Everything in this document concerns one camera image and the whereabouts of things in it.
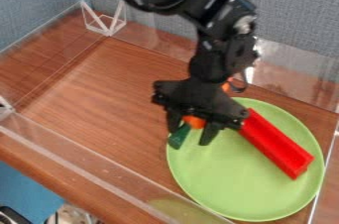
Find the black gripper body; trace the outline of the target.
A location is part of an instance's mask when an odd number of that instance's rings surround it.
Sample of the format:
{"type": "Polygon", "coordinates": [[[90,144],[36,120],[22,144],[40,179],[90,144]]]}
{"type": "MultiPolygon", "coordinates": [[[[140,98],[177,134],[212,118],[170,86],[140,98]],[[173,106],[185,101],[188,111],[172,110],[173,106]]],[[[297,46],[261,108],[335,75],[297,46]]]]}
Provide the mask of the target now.
{"type": "Polygon", "coordinates": [[[182,116],[194,116],[236,130],[249,117],[246,108],[224,92],[220,83],[189,77],[182,80],[156,80],[152,87],[152,102],[161,105],[165,111],[173,108],[182,116]]]}

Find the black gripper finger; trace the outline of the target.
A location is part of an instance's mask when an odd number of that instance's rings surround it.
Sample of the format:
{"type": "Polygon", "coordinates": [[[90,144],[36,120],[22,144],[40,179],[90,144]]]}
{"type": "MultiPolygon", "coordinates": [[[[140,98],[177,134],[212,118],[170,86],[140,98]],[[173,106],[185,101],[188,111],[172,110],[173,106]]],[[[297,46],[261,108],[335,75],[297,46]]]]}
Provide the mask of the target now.
{"type": "Polygon", "coordinates": [[[168,108],[166,109],[166,127],[168,127],[169,133],[174,133],[178,130],[181,119],[182,119],[182,113],[173,108],[168,108]]]}
{"type": "Polygon", "coordinates": [[[208,146],[222,129],[222,124],[217,122],[208,122],[201,133],[198,145],[208,146]]]}

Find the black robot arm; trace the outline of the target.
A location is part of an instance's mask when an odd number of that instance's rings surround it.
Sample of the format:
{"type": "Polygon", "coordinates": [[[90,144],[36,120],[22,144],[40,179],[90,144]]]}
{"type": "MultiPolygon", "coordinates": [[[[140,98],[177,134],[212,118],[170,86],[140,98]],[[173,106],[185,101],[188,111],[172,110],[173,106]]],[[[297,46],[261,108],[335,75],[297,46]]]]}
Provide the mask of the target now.
{"type": "Polygon", "coordinates": [[[124,0],[134,9],[177,15],[197,30],[196,53],[189,77],[157,80],[152,101],[166,111],[168,145],[178,149],[190,126],[190,116],[205,122],[198,144],[206,146],[225,128],[238,129],[249,116],[246,108],[222,86],[234,74],[244,74],[257,58],[254,50],[254,5],[249,0],[124,0]]]}

